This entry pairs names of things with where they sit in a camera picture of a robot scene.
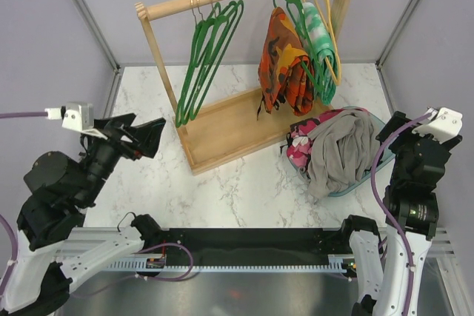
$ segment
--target gray cloth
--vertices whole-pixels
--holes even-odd
[[[368,112],[348,109],[322,122],[308,137],[313,140],[308,192],[316,199],[340,192],[362,179],[380,143],[380,129]]]

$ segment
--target green and white cloth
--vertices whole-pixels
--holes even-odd
[[[319,14],[318,9],[315,5],[310,2],[303,3],[304,10],[304,25],[310,37],[311,44],[308,44],[304,38],[300,38],[301,43],[304,46],[304,49],[310,53],[309,46],[313,46],[314,53],[317,58],[318,63],[313,63],[315,67],[315,77],[316,83],[323,88],[321,93],[317,93],[324,105],[331,103],[334,94],[336,93],[336,84],[334,83],[333,77],[329,67],[324,60],[327,58],[331,67],[333,68],[334,74],[338,75],[338,65],[336,61],[336,50],[334,49],[333,40],[331,39],[330,34],[327,32],[326,27],[324,26],[323,21],[321,20],[321,15]],[[319,65],[322,68],[322,78],[320,71],[316,68]]]

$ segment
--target white cable connector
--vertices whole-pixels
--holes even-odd
[[[61,120],[62,119],[61,107],[50,107],[50,108],[44,109],[44,111],[47,112],[46,119],[48,120]]]

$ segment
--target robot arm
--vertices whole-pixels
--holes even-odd
[[[450,150],[462,140],[459,135],[462,114],[447,108],[429,109],[428,113],[428,124],[405,130],[390,145],[395,153],[395,166],[384,196],[384,205],[403,229],[411,246],[415,266],[409,267],[404,242],[390,219],[387,219],[388,250],[383,274],[376,253],[378,233],[352,229],[350,247],[358,267],[359,286],[353,316],[401,315],[410,271],[414,275],[409,314],[416,315],[421,274],[439,217],[433,190],[444,175]],[[378,139],[384,142],[408,121],[405,114],[396,112]]]
[[[93,207],[97,195],[121,157],[152,158],[159,146],[165,120],[132,127],[135,114],[93,120],[90,104],[70,103],[48,109],[48,118],[62,119],[63,127],[81,133],[86,152],[79,162],[61,152],[41,156],[24,181],[32,192],[17,220],[19,256],[0,300],[0,315],[43,316],[61,307],[83,282],[106,267],[111,258],[141,250],[146,237],[159,227],[149,215],[95,249],[64,263],[53,262],[56,251],[81,226],[81,209]]]

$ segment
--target orange patterned cloth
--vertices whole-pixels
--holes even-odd
[[[267,39],[258,66],[262,101],[265,111],[278,109],[285,99],[295,115],[308,113],[313,108],[314,86],[301,63],[314,73],[310,57],[304,51],[295,28],[287,14],[276,7],[270,17]]]

